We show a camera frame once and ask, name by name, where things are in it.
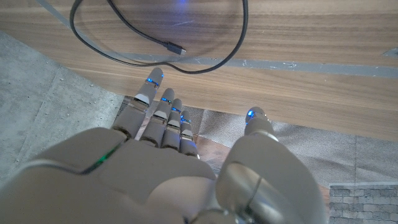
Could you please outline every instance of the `gray floor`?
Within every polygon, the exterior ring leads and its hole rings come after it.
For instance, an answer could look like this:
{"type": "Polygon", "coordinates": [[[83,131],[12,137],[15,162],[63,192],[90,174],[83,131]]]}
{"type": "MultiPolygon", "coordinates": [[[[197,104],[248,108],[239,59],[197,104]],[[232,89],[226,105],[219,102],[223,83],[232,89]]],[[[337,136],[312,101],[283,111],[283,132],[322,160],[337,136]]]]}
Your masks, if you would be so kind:
{"type": "Polygon", "coordinates": [[[0,182],[28,158],[88,128],[110,127],[123,96],[0,32],[0,182]]]}
{"type": "MultiPolygon", "coordinates": [[[[82,130],[111,125],[123,96],[101,89],[2,32],[0,46],[0,182],[46,147],[82,130]]],[[[243,135],[244,116],[186,109],[194,132],[203,137],[231,147],[243,135]]],[[[272,124],[280,142],[319,184],[398,181],[398,142],[272,124]]]]}

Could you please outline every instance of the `wooden table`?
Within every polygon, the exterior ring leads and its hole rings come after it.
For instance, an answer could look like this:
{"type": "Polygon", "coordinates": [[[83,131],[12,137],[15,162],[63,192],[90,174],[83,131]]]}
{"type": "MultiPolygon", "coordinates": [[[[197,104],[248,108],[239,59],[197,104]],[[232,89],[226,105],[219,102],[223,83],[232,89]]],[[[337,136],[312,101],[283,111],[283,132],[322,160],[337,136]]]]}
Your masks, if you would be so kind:
{"type": "MultiPolygon", "coordinates": [[[[113,62],[80,43],[63,24],[72,3],[2,1],[0,28],[107,90],[134,95],[152,69],[113,62]]],[[[185,47],[198,63],[177,65],[189,70],[209,67],[202,59],[225,57],[241,31],[240,0],[115,4],[141,31],[185,47]]],[[[234,63],[203,75],[161,67],[160,92],[171,87],[188,106],[236,114],[260,106],[272,120],[398,141],[398,78],[250,66],[278,61],[291,67],[370,65],[397,72],[398,59],[382,55],[398,47],[396,0],[250,0],[249,13],[248,33],[234,63]]],[[[105,51],[146,59],[173,55],[129,30],[105,0],[83,1],[76,26],[105,51]]]]}

